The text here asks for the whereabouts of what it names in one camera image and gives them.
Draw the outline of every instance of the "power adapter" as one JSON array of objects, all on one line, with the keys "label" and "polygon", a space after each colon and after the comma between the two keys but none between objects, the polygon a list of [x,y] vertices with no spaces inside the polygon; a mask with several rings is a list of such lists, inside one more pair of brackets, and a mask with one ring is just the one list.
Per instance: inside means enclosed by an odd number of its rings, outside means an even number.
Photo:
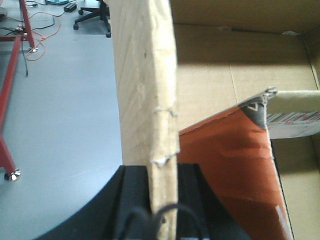
[{"label": "power adapter", "polygon": [[69,4],[67,4],[63,10],[67,13],[72,13],[74,10],[77,9],[77,4],[70,2]]}]

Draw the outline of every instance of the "cable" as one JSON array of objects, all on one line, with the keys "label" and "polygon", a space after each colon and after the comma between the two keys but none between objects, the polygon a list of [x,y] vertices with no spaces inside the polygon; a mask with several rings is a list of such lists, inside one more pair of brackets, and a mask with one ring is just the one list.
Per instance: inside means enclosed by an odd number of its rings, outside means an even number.
[{"label": "cable", "polygon": [[26,4],[26,6],[28,6],[28,7],[38,7],[38,4],[37,3],[34,3],[34,4]]},{"label": "cable", "polygon": [[12,34],[12,33],[14,33],[16,30],[11,30],[10,32],[8,32],[5,36],[8,36],[8,35],[10,35],[10,34]]},{"label": "cable", "polygon": [[17,22],[23,22],[22,20],[16,19],[16,18],[11,17],[11,16],[5,16],[4,19],[12,19],[12,20],[16,20]]},{"label": "cable", "polygon": [[61,14],[59,14],[59,15],[54,15],[54,16],[56,16],[56,17],[61,17],[63,14],[65,14],[66,12],[65,11],[63,11],[63,13],[61,13]]},{"label": "cable", "polygon": [[[58,25],[57,30],[56,30],[54,33],[52,33],[52,34],[50,34],[50,35],[48,35],[48,36],[43,36],[43,35],[41,35],[40,33],[36,32],[36,31],[32,31],[33,34],[36,34],[36,35],[40,36],[40,38],[33,37],[33,39],[36,40],[36,41],[38,41],[38,42],[37,42],[37,44],[36,44],[33,48],[31,48],[31,49],[29,50],[29,52],[26,54],[26,59],[27,59],[28,61],[36,61],[36,60],[39,60],[39,59],[45,54],[45,52],[46,52],[46,46],[43,44],[43,41],[46,40],[46,39],[48,39],[48,38],[50,38],[50,37],[52,37],[52,36],[54,36],[54,35],[56,35],[56,34],[59,32],[60,28],[61,28],[61,21],[60,21],[60,19],[57,17],[57,15],[53,15],[53,14],[48,13],[48,12],[44,12],[44,11],[36,12],[36,13],[33,14],[32,16],[30,16],[29,19],[33,18],[33,17],[34,17],[35,15],[37,15],[37,14],[47,14],[47,15],[50,15],[50,16],[52,16],[52,17],[54,17],[54,18],[56,18],[56,19],[58,20],[59,25]],[[35,48],[37,48],[39,45],[41,45],[41,46],[43,47],[43,52],[42,52],[42,54],[41,54],[39,57],[34,58],[34,59],[29,58],[29,56],[32,54],[32,51],[33,51]]]},{"label": "cable", "polygon": [[28,71],[28,64],[27,64],[27,58],[26,58],[26,55],[25,55],[24,42],[23,41],[21,43],[21,51],[22,51],[22,56],[23,56],[24,66],[25,66],[25,76],[28,77],[29,76],[29,71]]},{"label": "cable", "polygon": [[32,0],[25,1],[25,3],[36,3],[36,4],[40,4],[42,6],[48,5],[47,3],[41,3],[41,2],[38,2],[38,1],[32,1]]},{"label": "cable", "polygon": [[146,231],[146,227],[148,226],[148,224],[151,220],[151,216],[150,216],[149,212],[147,212],[144,208],[142,208],[140,206],[135,206],[132,208],[131,212],[129,213],[129,215],[125,219],[123,227],[122,227],[121,231],[119,232],[119,236],[116,239],[118,239],[118,240],[125,239],[125,237],[129,233],[130,226],[135,218],[138,218],[138,220],[140,220],[140,225],[141,225],[140,231],[142,234],[141,240],[146,239],[144,234]]},{"label": "cable", "polygon": [[172,204],[165,205],[164,207],[160,208],[158,212],[155,213],[155,215],[152,218],[152,221],[150,222],[148,239],[154,239],[154,240],[158,239],[158,232],[161,227],[163,215],[168,211],[174,210],[174,209],[183,211],[190,216],[196,228],[198,240],[203,240],[204,231],[197,214],[189,206],[186,206],[181,203],[172,203]]},{"label": "cable", "polygon": [[4,29],[4,30],[7,30],[7,31],[15,31],[14,28],[11,28],[11,27],[5,27],[5,26],[0,26],[0,29]]},{"label": "cable", "polygon": [[54,17],[54,16],[52,16],[52,24],[50,24],[50,25],[48,25],[48,26],[43,26],[43,27],[36,27],[36,28],[34,28],[34,29],[31,29],[31,31],[33,31],[33,30],[38,30],[38,29],[50,28],[50,27],[52,27],[53,25],[55,25],[55,17]]}]

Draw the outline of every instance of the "white label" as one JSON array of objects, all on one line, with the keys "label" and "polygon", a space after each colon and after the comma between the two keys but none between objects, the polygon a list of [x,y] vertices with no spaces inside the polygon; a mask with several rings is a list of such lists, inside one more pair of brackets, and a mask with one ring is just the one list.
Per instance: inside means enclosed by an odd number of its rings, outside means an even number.
[{"label": "white label", "polygon": [[267,115],[271,139],[306,137],[320,132],[320,111]]}]

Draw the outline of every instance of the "black plastic base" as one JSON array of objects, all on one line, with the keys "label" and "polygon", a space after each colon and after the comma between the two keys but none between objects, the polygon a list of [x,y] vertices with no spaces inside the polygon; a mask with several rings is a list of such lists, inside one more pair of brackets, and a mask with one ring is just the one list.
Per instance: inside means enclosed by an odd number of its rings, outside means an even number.
[{"label": "black plastic base", "polygon": [[[192,208],[205,239],[250,240],[222,206],[198,165],[178,165],[178,189],[179,203]],[[87,205],[37,240],[116,239],[134,207],[151,212],[147,169],[144,166],[120,166]],[[142,234],[141,221],[134,220],[126,239],[143,240]],[[183,211],[177,214],[176,236],[177,240],[197,239],[199,236],[195,223]]]}]

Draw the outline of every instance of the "cardboard flap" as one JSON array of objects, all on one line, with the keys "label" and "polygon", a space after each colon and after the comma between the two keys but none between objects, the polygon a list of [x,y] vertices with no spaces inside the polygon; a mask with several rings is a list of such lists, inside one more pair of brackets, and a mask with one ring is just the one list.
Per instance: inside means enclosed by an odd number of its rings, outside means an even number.
[{"label": "cardboard flap", "polygon": [[[265,128],[265,107],[275,93],[268,89],[180,132],[178,161],[198,163],[222,204],[253,239],[259,240],[290,239],[280,224],[273,225],[279,223],[276,206],[289,225]],[[269,210],[274,214],[267,215]]]}]

